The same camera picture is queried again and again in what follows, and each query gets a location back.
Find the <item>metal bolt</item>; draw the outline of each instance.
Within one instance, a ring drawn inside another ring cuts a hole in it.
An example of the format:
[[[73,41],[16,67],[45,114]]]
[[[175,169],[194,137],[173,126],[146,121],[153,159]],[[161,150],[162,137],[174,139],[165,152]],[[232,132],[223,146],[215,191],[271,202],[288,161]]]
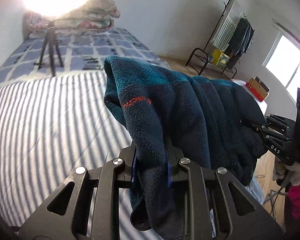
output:
[[[120,165],[123,162],[123,160],[120,159],[120,158],[116,158],[112,162],[113,162],[114,165]]]
[[[82,167],[82,166],[75,169],[75,173],[77,173],[77,174],[83,174],[85,171],[86,171],[86,168]]]
[[[220,173],[220,174],[226,174],[226,173],[227,173],[227,169],[224,168],[224,167],[218,168],[217,171],[218,171],[218,173]]]
[[[180,162],[181,162],[182,164],[189,164],[189,163],[190,163],[190,160],[189,160],[188,158],[182,158],[182,159],[180,160]]]

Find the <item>magenta clothing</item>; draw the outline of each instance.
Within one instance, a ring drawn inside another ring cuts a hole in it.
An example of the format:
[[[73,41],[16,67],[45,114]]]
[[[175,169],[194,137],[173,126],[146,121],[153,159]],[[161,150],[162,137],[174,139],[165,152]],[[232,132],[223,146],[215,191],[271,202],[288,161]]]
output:
[[[292,215],[294,219],[298,219],[300,217],[300,185],[295,187],[291,186],[288,197],[292,203]]]

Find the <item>wooden floor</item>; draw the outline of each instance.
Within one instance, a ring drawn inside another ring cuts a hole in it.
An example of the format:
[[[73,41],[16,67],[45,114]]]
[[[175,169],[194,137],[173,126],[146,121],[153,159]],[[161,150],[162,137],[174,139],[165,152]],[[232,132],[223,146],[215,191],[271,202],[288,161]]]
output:
[[[168,57],[160,56],[161,59],[168,62],[172,70],[180,71],[185,73],[189,76],[195,76],[198,74],[193,68],[190,66],[186,66],[186,61],[173,59]],[[227,79],[226,76],[220,76],[220,73],[215,73],[213,71],[204,70],[202,76],[205,76],[209,79],[217,79],[223,78]],[[257,162],[256,170],[254,176],[256,176],[257,181],[259,182],[264,196],[270,193],[270,190],[279,190],[280,187],[277,185],[276,181],[272,181],[272,172],[274,167],[274,155],[271,152],[267,152],[263,155]],[[275,202],[275,211],[276,211],[276,218],[278,224],[284,228],[284,196],[279,195],[276,202]],[[271,212],[271,203],[270,201],[263,206],[268,213]]]

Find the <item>bed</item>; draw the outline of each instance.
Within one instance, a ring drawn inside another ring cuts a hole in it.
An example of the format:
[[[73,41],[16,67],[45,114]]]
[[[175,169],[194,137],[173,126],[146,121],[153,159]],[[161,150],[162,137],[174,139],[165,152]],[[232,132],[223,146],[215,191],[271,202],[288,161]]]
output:
[[[76,167],[100,167],[130,146],[129,133],[103,102],[106,56],[117,54],[169,68],[124,29],[58,38],[65,68],[57,65],[57,77],[49,77],[48,61],[39,71],[34,65],[41,38],[26,40],[0,69],[0,214],[10,226],[21,226]],[[82,70],[87,57],[98,60],[99,70]],[[247,189],[263,202],[255,179]],[[122,240],[161,239],[152,229],[136,230],[130,223],[131,211],[128,191],[121,189]]]

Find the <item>white wall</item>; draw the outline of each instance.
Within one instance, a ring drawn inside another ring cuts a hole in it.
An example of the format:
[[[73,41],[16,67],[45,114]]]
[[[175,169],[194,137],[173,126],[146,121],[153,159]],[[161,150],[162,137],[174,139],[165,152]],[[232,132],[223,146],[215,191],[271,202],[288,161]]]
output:
[[[284,86],[262,66],[279,31],[273,27],[275,19],[300,39],[300,0],[262,0],[255,1],[248,12],[252,27],[256,30],[252,45],[238,64],[237,78],[248,81],[258,76],[269,87],[266,99],[266,115],[278,114],[290,119],[296,118],[296,103]]]
[[[0,0],[0,67],[23,42],[22,0]]]
[[[115,25],[126,28],[158,55],[187,59],[204,46],[228,0],[114,0]],[[250,0],[238,0],[248,7]]]

